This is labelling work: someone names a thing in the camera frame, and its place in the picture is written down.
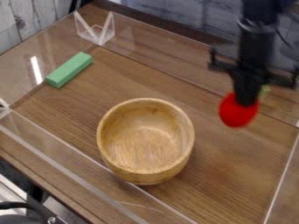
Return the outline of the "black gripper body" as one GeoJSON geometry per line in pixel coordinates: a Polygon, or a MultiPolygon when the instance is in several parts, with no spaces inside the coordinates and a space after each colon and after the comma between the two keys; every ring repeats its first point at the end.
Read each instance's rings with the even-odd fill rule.
{"type": "Polygon", "coordinates": [[[229,64],[217,60],[217,51],[210,48],[209,69],[228,73],[234,89],[260,89],[268,83],[293,88],[296,84],[295,72],[292,72],[291,78],[269,72],[276,25],[258,26],[250,24],[244,18],[237,21],[237,25],[240,40],[236,63],[229,64]]]}

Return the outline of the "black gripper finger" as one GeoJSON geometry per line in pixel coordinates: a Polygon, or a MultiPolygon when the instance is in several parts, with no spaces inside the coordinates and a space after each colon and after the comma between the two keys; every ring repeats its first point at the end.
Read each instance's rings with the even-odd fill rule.
{"type": "Polygon", "coordinates": [[[266,77],[261,73],[233,73],[230,77],[237,103],[242,107],[252,106],[266,84],[266,77]]]}

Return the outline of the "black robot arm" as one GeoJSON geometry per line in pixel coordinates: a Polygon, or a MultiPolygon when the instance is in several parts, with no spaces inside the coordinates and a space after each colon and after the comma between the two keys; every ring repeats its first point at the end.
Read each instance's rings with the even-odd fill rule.
{"type": "Polygon", "coordinates": [[[299,69],[293,67],[291,78],[269,71],[273,57],[277,17],[295,0],[242,0],[241,16],[237,20],[240,40],[236,64],[216,59],[217,51],[209,49],[209,68],[226,72],[233,85],[236,102],[241,107],[257,104],[261,87],[273,83],[293,88],[299,69]]]}

